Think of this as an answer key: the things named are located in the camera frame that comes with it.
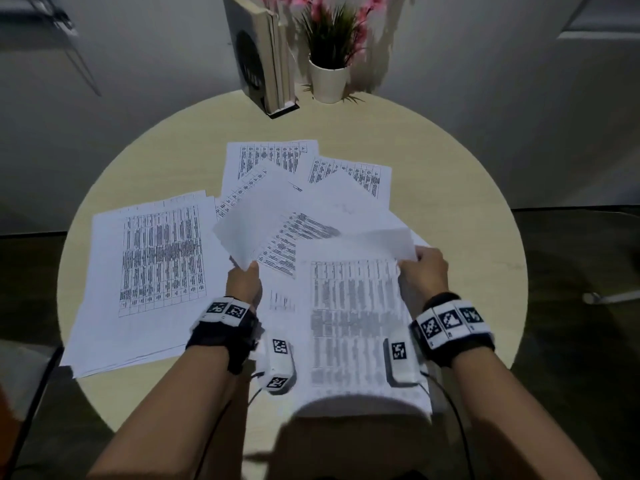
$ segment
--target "wristband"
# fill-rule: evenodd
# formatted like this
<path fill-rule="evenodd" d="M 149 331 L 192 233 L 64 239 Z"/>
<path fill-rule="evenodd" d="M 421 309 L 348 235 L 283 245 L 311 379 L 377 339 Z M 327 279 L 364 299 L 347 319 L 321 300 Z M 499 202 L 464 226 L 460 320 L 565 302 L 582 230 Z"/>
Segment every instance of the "wristband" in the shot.
<path fill-rule="evenodd" d="M 255 348 L 255 332 L 260 324 L 250 306 L 232 296 L 216 298 L 191 327 L 185 349 L 192 345 L 226 347 L 227 370 L 240 374 L 249 352 Z"/>
<path fill-rule="evenodd" d="M 489 325 L 471 302 L 458 298 L 453 293 L 436 295 L 410 325 L 423 355 L 441 367 L 450 367 L 453 359 L 467 350 L 495 350 Z"/>

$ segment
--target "hand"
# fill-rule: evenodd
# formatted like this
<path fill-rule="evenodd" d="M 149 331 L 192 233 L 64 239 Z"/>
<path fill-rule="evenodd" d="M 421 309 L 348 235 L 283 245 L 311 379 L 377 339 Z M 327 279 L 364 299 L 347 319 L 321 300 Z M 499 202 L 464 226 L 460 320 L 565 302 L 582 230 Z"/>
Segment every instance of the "hand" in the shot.
<path fill-rule="evenodd" d="M 425 302 L 432 296 L 449 291 L 449 263 L 444 261 L 440 250 L 416 246 L 415 254 L 418 262 L 403 259 L 398 266 L 407 282 L 420 292 Z"/>
<path fill-rule="evenodd" d="M 226 295 L 257 306 L 255 301 L 261 291 L 262 283 L 257 261 L 253 261 L 246 271 L 238 266 L 229 271 Z"/>

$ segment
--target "metal leg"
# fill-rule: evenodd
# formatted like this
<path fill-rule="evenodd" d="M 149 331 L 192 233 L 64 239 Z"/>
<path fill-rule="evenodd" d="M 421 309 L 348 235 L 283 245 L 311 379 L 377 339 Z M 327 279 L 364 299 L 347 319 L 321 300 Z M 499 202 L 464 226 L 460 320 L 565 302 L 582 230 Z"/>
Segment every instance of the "metal leg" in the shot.
<path fill-rule="evenodd" d="M 585 293 L 582 295 L 582 300 L 587 305 L 606 305 L 608 303 L 621 303 L 633 299 L 640 299 L 640 290 L 627 291 L 626 293 L 610 296 L 600 296 L 597 293 Z"/>

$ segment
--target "person's left hand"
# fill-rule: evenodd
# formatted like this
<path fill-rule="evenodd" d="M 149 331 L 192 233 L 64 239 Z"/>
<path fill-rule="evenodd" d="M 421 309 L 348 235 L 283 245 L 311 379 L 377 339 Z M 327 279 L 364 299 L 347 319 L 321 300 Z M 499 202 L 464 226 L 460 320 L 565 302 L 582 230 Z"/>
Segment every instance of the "person's left hand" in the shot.
<path fill-rule="evenodd" d="M 257 261 L 253 261 L 246 271 L 238 266 L 229 271 L 226 295 L 258 306 L 261 293 L 262 283 L 260 282 L 260 269 Z"/>

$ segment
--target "person's right arm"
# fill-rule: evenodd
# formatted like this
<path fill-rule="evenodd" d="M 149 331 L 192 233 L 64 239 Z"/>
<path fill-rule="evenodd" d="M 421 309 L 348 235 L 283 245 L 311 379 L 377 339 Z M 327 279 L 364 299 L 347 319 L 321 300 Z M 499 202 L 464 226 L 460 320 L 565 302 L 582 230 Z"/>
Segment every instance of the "person's right arm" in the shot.
<path fill-rule="evenodd" d="M 448 264 L 434 248 L 416 247 L 418 262 L 401 261 L 407 281 L 425 302 L 449 291 Z M 600 478 L 539 402 L 488 347 L 467 350 L 451 363 L 476 436 L 505 478 Z"/>

